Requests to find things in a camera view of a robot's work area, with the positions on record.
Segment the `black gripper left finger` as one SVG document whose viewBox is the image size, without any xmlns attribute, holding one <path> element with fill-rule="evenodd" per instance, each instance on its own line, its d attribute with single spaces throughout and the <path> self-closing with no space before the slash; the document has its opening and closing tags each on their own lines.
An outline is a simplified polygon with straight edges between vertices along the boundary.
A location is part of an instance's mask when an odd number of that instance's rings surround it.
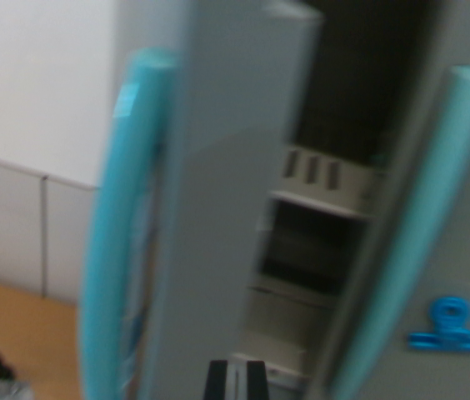
<svg viewBox="0 0 470 400">
<path fill-rule="evenodd" d="M 235 400 L 238 395 L 238 371 L 228 360 L 209 363 L 203 400 Z"/>
</svg>

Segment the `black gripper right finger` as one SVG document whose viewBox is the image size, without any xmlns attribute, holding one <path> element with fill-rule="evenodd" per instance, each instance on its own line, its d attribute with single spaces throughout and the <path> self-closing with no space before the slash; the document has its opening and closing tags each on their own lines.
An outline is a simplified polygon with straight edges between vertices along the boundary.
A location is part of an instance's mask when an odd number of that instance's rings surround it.
<svg viewBox="0 0 470 400">
<path fill-rule="evenodd" d="M 247 361 L 237 373 L 237 399 L 268 400 L 268 378 L 265 362 Z"/>
</svg>

